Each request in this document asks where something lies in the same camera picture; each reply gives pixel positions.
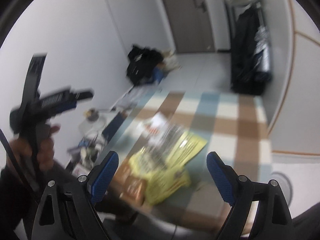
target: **wooden trim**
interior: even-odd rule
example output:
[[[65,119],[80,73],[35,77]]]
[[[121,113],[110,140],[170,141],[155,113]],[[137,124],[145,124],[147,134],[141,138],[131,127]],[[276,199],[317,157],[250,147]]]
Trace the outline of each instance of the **wooden trim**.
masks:
[[[293,47],[292,47],[292,59],[291,59],[291,65],[290,65],[290,70],[289,70],[289,78],[288,78],[288,83],[287,86],[285,87],[285,91],[284,91],[284,96],[282,98],[282,101],[280,103],[280,108],[278,110],[278,112],[276,113],[276,118],[274,120],[274,122],[271,124],[271,126],[268,128],[268,135],[270,135],[270,133],[272,132],[278,118],[279,115],[281,113],[282,107],[284,105],[284,101],[287,97],[288,94],[288,90],[289,90],[289,86],[291,83],[291,77],[292,77],[292,73],[293,73],[293,65],[294,65],[294,60],[295,60],[295,54],[296,54],[296,35],[295,35],[295,29],[296,29],[296,25],[295,25],[295,16],[294,16],[294,11],[293,11],[293,4],[291,0],[288,0],[289,2],[289,6],[290,6],[290,12],[291,12],[291,21],[292,21],[292,43],[293,43]]]
[[[320,153],[301,153],[301,152],[277,151],[277,150],[272,151],[272,153],[293,154],[293,155],[303,155],[303,156],[319,156],[320,157]]]
[[[302,37],[304,37],[305,39],[307,39],[307,40],[315,43],[317,46],[320,47],[320,42],[319,42],[319,41],[316,41],[314,38],[310,37],[309,35],[307,35],[307,34],[305,34],[305,33],[302,33],[302,32],[300,32],[300,31],[295,31],[295,33],[298,34],[298,35],[300,35],[300,36],[302,36]]]

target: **door handle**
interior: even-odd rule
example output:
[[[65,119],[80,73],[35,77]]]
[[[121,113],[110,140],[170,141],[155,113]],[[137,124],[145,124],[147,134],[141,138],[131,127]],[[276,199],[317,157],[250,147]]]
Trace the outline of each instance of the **door handle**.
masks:
[[[202,9],[202,12],[206,12],[207,11],[207,5],[205,4],[205,2],[200,3],[199,6],[196,7],[197,9]]]

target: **table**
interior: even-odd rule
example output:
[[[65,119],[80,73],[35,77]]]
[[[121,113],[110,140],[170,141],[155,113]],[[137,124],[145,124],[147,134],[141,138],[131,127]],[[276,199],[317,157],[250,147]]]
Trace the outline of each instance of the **table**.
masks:
[[[206,167],[206,156],[215,151],[237,174],[251,181],[268,182],[271,146],[266,115],[260,97],[196,92],[149,92],[130,113],[98,157],[100,163],[110,150],[120,163],[143,147],[146,140],[135,129],[144,119],[161,112],[208,140],[201,152],[186,165],[192,185],[182,187],[154,207],[144,203],[138,210],[166,222],[198,230],[217,230],[230,206],[224,203]],[[250,230],[256,203],[245,227]]]

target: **blue gripper pad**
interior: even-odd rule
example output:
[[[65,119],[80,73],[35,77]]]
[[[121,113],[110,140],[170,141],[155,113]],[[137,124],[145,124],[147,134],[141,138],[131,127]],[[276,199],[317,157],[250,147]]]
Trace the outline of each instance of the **blue gripper pad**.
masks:
[[[107,188],[116,173],[119,165],[119,156],[116,152],[110,151],[100,165],[95,166],[92,176],[87,184],[87,190],[91,194],[91,203],[101,202]]]
[[[223,201],[233,206],[238,191],[238,175],[236,172],[230,166],[225,165],[216,152],[210,152],[207,155],[207,168]]]

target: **finger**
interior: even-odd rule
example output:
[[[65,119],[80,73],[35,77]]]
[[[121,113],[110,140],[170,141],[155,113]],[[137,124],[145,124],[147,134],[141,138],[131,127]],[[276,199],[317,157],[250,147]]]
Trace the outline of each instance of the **finger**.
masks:
[[[26,139],[18,138],[10,142],[10,147],[14,155],[32,156],[32,149]]]
[[[53,149],[54,142],[51,138],[44,139],[40,144],[40,151],[46,152]]]
[[[49,161],[47,161],[47,162],[45,162],[45,163],[39,164],[39,169],[40,169],[41,171],[50,170],[50,169],[53,167],[53,164],[54,164],[53,160],[49,160]]]
[[[49,160],[52,160],[54,156],[54,150],[47,151],[47,152],[39,152],[37,155],[37,160],[39,164],[45,163]]]
[[[49,136],[59,132],[60,130],[60,125],[53,125],[51,128],[50,128],[50,132],[49,132]]]

